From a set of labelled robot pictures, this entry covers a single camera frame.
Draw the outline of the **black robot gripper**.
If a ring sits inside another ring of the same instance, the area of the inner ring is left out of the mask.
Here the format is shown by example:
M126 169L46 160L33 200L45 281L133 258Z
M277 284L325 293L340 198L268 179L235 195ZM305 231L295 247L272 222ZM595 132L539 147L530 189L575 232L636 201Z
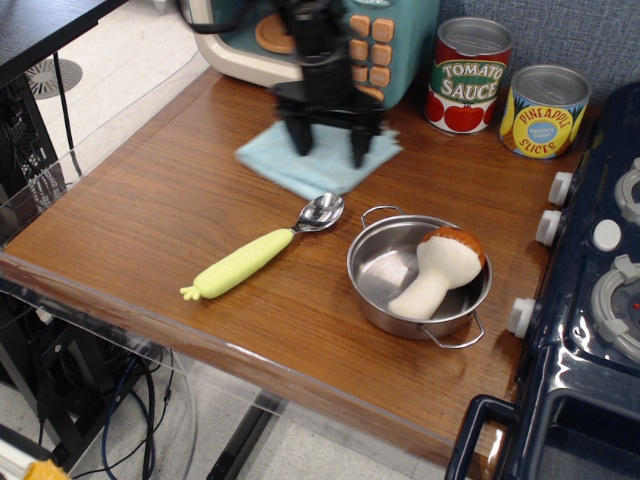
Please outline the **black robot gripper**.
M272 87L278 113L298 154L307 156L313 147L312 125L335 126L351 130L352 164L360 168L373 135L381 133L381 102L355 86L347 54L302 64L301 70L300 80Z

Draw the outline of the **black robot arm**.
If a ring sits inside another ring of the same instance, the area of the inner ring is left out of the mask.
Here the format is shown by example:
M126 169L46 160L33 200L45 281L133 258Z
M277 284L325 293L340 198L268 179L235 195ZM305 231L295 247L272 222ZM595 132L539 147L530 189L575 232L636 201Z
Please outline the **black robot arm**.
M284 32L293 37L294 59L302 79L277 83L271 92L297 152L313 147L312 126L333 126L350 132L352 162L363 164L371 141L381 134L380 101L358 89L352 79L349 53L352 34L343 21L339 1L274 1Z

